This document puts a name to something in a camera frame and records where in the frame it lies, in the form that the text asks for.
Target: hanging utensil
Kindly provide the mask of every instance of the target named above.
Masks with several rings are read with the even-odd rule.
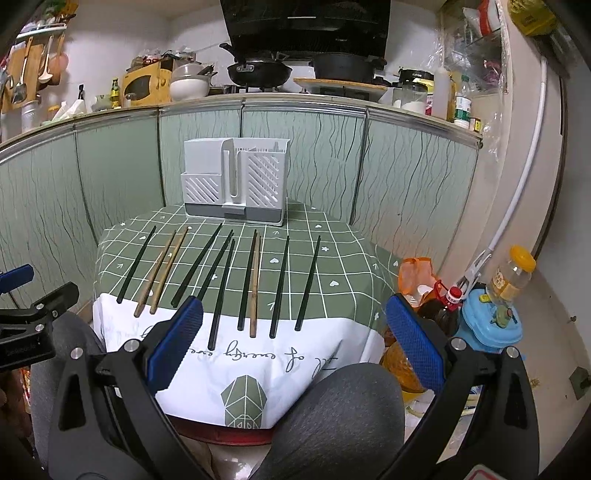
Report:
[[[21,78],[12,90],[12,103],[24,102],[27,98],[27,84],[25,83],[25,69],[27,68],[27,58],[31,51],[31,45],[33,44],[33,37],[29,37],[27,40],[27,46],[25,50],[25,58],[22,62]]]
[[[53,75],[47,71],[47,68],[49,66],[49,52],[51,51],[51,44],[52,43],[53,43],[53,35],[51,37],[49,37],[49,41],[47,42],[47,55],[45,56],[45,68],[43,69],[43,73],[39,77],[40,83],[47,83],[53,77]]]

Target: plastic bottle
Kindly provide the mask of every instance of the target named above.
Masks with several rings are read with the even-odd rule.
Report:
[[[470,79],[462,75],[462,87],[456,92],[456,113],[453,123],[468,130],[470,128],[470,113],[472,111],[472,100],[470,100]]]
[[[433,91],[433,108],[431,115],[447,120],[447,106],[451,98],[452,81],[449,72],[439,67],[435,72],[435,89]]]
[[[433,320],[450,338],[457,332],[457,314],[460,308],[462,291],[458,287],[450,288],[442,299],[431,299],[418,309],[420,317]]]
[[[531,279],[534,257],[522,246],[513,245],[509,260],[499,265],[486,286],[486,293],[497,306],[511,307],[513,300]]]

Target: black chopstick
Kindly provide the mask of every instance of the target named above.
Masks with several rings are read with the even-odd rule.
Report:
[[[220,289],[217,291],[216,308],[213,311],[212,329],[209,331],[209,342],[207,343],[207,349],[211,351],[214,351],[216,349],[217,330],[219,329],[220,316],[222,315],[223,294],[226,290],[226,282],[228,281],[228,273],[230,272],[232,254],[234,253],[235,245],[236,241],[232,239],[232,243],[230,244],[230,250],[228,252],[228,257],[226,259],[226,266],[223,269],[222,280],[220,282]]]
[[[287,255],[289,255],[290,237],[285,239],[285,250],[283,250],[283,262],[281,262],[281,271],[279,272],[279,281],[277,282],[277,293],[275,294],[275,304],[273,305],[273,315],[271,316],[271,329],[269,338],[275,338],[277,335],[277,326],[279,325],[279,311],[281,310],[281,298],[283,296],[283,281],[285,279],[285,267],[287,265]]]
[[[242,287],[242,298],[240,300],[240,313],[238,314],[238,330],[244,330],[244,320],[246,318],[246,305],[248,304],[248,291],[251,283],[252,259],[255,255],[256,229],[252,234],[251,252],[248,254],[248,265],[246,265],[246,274],[244,275],[244,286]]]
[[[173,297],[172,301],[170,302],[170,304],[172,305],[173,308],[178,307],[178,304],[181,302],[181,298],[183,297],[185,290],[189,286],[189,282],[191,282],[193,275],[195,275],[195,271],[197,270],[197,267],[201,263],[201,260],[203,260],[203,257],[205,257],[205,255],[207,254],[209,249],[212,247],[213,242],[215,241],[217,234],[219,233],[219,231],[221,229],[222,229],[222,224],[220,223],[217,226],[216,231],[211,235],[211,237],[209,237],[209,240],[207,240],[205,247],[203,247],[201,252],[199,252],[199,256],[197,257],[197,260],[195,260],[195,262],[193,262],[191,269],[189,269],[189,271],[187,272],[187,274],[183,278],[183,281],[181,282],[180,286],[177,289],[177,292],[174,294],[174,297]]]
[[[197,293],[197,298],[199,300],[203,300],[203,297],[205,296],[205,292],[207,292],[207,289],[209,288],[209,283],[211,282],[212,277],[213,277],[214,273],[216,272],[216,268],[219,265],[220,260],[222,259],[224,252],[226,251],[226,248],[228,248],[228,243],[230,243],[230,239],[232,238],[233,234],[234,234],[234,230],[230,230],[230,233],[226,237],[226,241],[222,245],[222,249],[217,253],[217,257],[213,261],[212,267],[209,269],[209,272],[207,272],[207,276],[205,277],[203,285],[201,285],[201,289],[199,290],[199,293]]]
[[[314,280],[314,270],[316,269],[316,260],[318,259],[318,250],[320,249],[320,235],[316,241],[316,247],[314,249],[314,256],[312,257],[312,265],[310,266],[310,272],[308,273],[308,280],[306,281],[306,289],[304,295],[301,298],[300,311],[297,314],[297,321],[295,322],[295,331],[301,330],[301,325],[304,323],[304,315],[306,314],[306,308],[308,306],[308,298],[310,297],[310,289],[312,288],[312,280]]]
[[[123,302],[123,297],[125,297],[125,292],[127,292],[127,288],[129,287],[131,279],[133,278],[135,271],[138,269],[139,262],[140,262],[140,260],[142,260],[142,257],[144,256],[146,248],[148,247],[148,243],[151,240],[152,236],[154,235],[155,231],[156,231],[156,226],[154,225],[152,227],[152,231],[148,235],[148,238],[146,238],[144,244],[142,245],[142,248],[139,249],[138,256],[135,257],[134,262],[131,264],[131,268],[127,272],[127,276],[125,277],[123,285],[121,285],[121,290],[119,291],[119,295],[117,296],[117,303]]]

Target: white bowl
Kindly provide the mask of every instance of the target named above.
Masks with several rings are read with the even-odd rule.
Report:
[[[175,102],[206,97],[211,78],[195,75],[192,78],[178,79],[170,83],[170,98]]]

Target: microwave oven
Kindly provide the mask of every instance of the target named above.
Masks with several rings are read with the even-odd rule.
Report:
[[[122,98],[135,94],[134,106],[153,106],[170,103],[170,77],[173,59],[164,59],[129,72],[123,77]]]

